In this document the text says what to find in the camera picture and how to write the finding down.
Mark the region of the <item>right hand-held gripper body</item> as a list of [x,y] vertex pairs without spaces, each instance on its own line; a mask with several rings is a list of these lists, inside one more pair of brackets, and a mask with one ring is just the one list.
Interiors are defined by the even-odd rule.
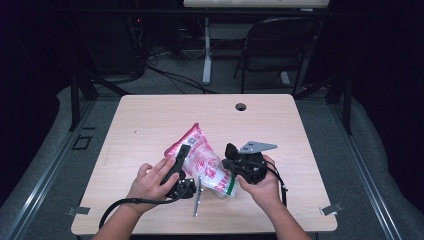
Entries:
[[233,176],[240,175],[248,183],[257,184],[265,178],[267,173],[267,163],[262,152],[276,148],[275,144],[249,141],[240,149],[237,148],[239,160],[231,160],[225,157],[222,164]]

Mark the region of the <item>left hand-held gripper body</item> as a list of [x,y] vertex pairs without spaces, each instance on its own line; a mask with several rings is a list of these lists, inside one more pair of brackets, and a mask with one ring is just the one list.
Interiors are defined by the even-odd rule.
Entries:
[[194,199],[193,216],[198,216],[198,207],[200,204],[200,197],[203,192],[201,185],[201,178],[194,180],[193,178],[186,179],[184,171],[179,172],[179,180],[174,184],[171,190],[167,193],[167,197],[172,200],[179,199]]

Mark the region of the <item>pink plastic bag white granules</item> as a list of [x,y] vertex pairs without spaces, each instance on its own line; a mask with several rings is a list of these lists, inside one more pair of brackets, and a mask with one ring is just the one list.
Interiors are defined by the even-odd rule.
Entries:
[[200,177],[202,185],[218,197],[234,197],[235,178],[223,168],[222,160],[213,151],[198,123],[195,123],[165,152],[165,157],[176,157],[182,145],[190,147],[182,169],[192,177]]

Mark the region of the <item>person's right hand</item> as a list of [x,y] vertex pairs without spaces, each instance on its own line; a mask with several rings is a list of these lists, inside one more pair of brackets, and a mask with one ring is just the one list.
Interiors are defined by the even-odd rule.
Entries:
[[263,210],[276,210],[283,207],[280,199],[279,180],[268,171],[265,178],[257,184],[248,183],[242,176],[238,175],[237,180],[243,190],[248,192],[254,202]]

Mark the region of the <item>person's left hand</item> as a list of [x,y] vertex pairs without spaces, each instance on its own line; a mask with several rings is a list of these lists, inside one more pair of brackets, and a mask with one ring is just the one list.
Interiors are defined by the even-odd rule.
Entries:
[[155,166],[144,163],[138,170],[127,198],[141,198],[152,201],[164,201],[167,193],[179,180],[179,174],[174,173],[163,183],[162,180],[174,166],[176,159],[163,158]]

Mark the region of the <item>black metal stand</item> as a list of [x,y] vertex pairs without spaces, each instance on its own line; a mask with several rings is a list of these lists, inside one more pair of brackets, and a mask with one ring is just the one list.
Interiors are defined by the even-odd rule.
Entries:
[[306,96],[318,91],[324,86],[329,85],[330,90],[325,96],[328,104],[336,104],[340,98],[343,98],[342,104],[342,126],[348,135],[352,134],[351,130],[351,109],[352,109],[352,80],[348,73],[336,73],[320,83],[300,91],[294,95],[295,99],[302,99]]
[[80,122],[80,94],[83,94],[89,101],[95,101],[98,98],[99,94],[94,87],[95,83],[106,87],[120,96],[129,94],[128,91],[121,89],[92,71],[84,70],[75,72],[71,78],[70,85],[72,113],[70,131],[73,131]]

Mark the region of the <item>dark computer tower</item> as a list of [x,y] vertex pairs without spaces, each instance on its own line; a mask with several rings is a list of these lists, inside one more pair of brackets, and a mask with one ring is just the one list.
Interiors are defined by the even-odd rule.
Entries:
[[144,75],[145,65],[135,45],[135,33],[126,18],[111,17],[100,21],[99,65],[110,75],[128,75],[137,79]]

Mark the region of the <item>black folding chair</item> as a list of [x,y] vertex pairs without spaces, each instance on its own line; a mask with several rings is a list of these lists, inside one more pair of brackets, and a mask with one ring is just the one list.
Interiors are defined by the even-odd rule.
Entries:
[[246,73],[295,72],[295,94],[304,67],[306,52],[318,36],[320,23],[312,17],[275,17],[261,20],[248,31],[233,77],[242,72],[241,89],[245,92]]

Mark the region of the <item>white desk with metal legs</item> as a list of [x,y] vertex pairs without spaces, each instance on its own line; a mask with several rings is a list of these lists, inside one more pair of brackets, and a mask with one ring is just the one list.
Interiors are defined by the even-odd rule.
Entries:
[[[315,9],[325,9],[330,0],[183,0],[183,6],[190,10],[299,10],[310,13]],[[250,24],[246,21],[242,23],[229,23],[224,21],[218,23],[217,19],[212,20],[205,17],[205,61],[202,83],[209,85],[212,74],[212,39],[242,39],[248,31]]]

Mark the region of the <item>grey table bracket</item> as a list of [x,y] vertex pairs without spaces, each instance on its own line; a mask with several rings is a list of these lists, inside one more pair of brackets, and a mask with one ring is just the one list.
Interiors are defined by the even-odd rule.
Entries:
[[87,207],[74,207],[69,208],[66,212],[68,216],[76,216],[76,215],[87,215],[90,209]]
[[343,210],[343,206],[340,203],[332,204],[327,207],[321,208],[320,212],[325,215],[337,215],[340,211]]

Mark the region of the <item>aluminium floor rail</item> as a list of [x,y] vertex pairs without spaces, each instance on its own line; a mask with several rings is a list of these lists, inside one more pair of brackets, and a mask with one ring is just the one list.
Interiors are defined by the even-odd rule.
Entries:
[[336,121],[339,131],[341,132],[345,142],[349,147],[351,155],[353,156],[353,166],[361,181],[361,184],[372,206],[372,209],[380,223],[381,229],[383,230],[383,233],[386,236],[386,239],[403,240],[396,224],[393,221],[391,214],[389,213],[387,205],[383,200],[380,191],[377,188],[374,178],[372,177],[366,163],[364,162],[364,158],[356,144],[354,136],[349,135],[343,125],[341,110],[333,104],[329,105],[329,109],[333,118]]
[[0,207],[0,240],[21,240],[65,163],[65,156],[79,137],[82,124],[96,102],[83,104],[80,120],[72,130],[65,124],[69,107],[61,106],[52,129],[5,203]]

